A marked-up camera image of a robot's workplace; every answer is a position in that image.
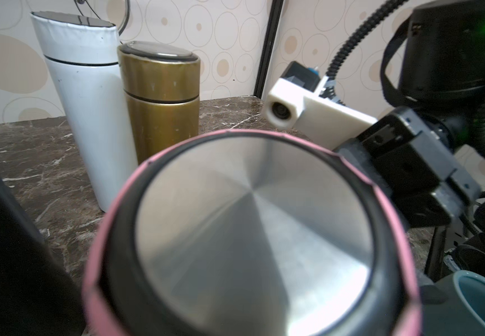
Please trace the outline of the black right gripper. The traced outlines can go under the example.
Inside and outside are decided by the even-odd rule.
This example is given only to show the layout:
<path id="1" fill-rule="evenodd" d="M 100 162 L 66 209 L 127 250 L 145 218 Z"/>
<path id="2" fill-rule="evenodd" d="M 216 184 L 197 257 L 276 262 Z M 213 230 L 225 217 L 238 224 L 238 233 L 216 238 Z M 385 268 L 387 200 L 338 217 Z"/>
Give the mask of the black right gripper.
<path id="1" fill-rule="evenodd" d="M 381 187 L 411 228 L 449 225 L 481 193 L 446 139 L 407 107 L 335 150 Z"/>

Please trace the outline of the pink thermos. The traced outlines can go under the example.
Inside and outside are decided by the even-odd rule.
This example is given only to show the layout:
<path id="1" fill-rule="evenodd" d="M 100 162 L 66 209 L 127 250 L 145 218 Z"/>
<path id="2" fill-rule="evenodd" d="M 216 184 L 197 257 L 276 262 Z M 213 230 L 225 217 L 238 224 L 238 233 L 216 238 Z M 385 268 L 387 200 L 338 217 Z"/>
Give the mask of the pink thermos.
<path id="1" fill-rule="evenodd" d="M 146 159 L 84 271 L 97 335 L 420 335 L 406 231 L 342 156 L 221 130 Z"/>

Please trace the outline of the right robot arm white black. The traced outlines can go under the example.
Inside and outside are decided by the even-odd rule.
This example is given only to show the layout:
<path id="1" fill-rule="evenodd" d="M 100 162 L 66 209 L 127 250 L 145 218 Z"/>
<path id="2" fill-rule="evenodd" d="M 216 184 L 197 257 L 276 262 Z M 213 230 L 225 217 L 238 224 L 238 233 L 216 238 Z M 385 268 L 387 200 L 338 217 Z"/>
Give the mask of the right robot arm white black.
<path id="1" fill-rule="evenodd" d="M 345 145 L 412 228 L 432 227 L 425 274 L 485 277 L 485 191 L 455 160 L 485 159 L 485 1 L 416 7 L 387 44 L 379 79 L 392 111 Z"/>

